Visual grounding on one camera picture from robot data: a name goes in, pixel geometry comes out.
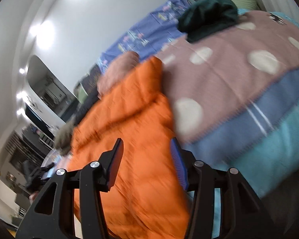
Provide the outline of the left hand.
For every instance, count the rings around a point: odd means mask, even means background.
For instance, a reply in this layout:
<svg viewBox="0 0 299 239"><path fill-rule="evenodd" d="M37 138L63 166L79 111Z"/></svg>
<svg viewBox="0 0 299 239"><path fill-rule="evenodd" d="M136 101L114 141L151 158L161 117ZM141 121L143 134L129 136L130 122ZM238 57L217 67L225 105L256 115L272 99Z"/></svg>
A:
<svg viewBox="0 0 299 239"><path fill-rule="evenodd" d="M30 204L32 204L35 200L35 198L38 196L39 194L39 191L35 191L34 193L32 193L30 196L29 196L29 201L30 201Z"/></svg>

